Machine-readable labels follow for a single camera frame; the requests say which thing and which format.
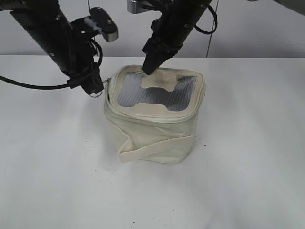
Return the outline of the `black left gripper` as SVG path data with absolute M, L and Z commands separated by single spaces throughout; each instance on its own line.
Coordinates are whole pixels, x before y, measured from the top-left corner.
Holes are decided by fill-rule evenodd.
M 60 89 L 70 88 L 74 89 L 81 86 L 82 89 L 88 94 L 98 94 L 104 90 L 104 84 L 100 78 L 100 65 L 102 57 L 98 61 L 92 61 L 88 67 L 85 67 L 78 73 L 67 73 L 61 69 L 61 72 L 68 76 L 67 83 L 59 86 Z

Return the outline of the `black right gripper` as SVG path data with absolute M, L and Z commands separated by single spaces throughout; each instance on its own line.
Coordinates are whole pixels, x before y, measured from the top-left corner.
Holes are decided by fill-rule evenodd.
M 172 46 L 158 39 L 149 38 L 142 51 L 146 54 L 142 70 L 152 74 L 165 61 L 175 56 L 182 46 Z

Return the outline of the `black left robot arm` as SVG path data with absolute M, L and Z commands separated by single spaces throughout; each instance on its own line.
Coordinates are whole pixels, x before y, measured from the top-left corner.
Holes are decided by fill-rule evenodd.
M 65 84 L 39 86 L 1 77 L 1 81 L 35 90 L 59 90 L 81 87 L 88 95 L 104 90 L 100 78 L 101 47 L 91 36 L 82 34 L 77 25 L 71 24 L 60 10 L 57 0 L 2 0 L 1 11 L 11 16 L 35 40 L 68 77 Z

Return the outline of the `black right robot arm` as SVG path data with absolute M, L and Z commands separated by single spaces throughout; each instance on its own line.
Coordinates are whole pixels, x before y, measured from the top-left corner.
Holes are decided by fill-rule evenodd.
M 193 29 L 206 35 L 216 29 L 205 31 L 196 24 L 206 10 L 209 10 L 218 26 L 217 14 L 210 6 L 210 0 L 150 0 L 151 10 L 160 11 L 161 17 L 152 22 L 153 34 L 143 47 L 146 54 L 142 70 L 152 74 L 165 61 L 174 57 Z

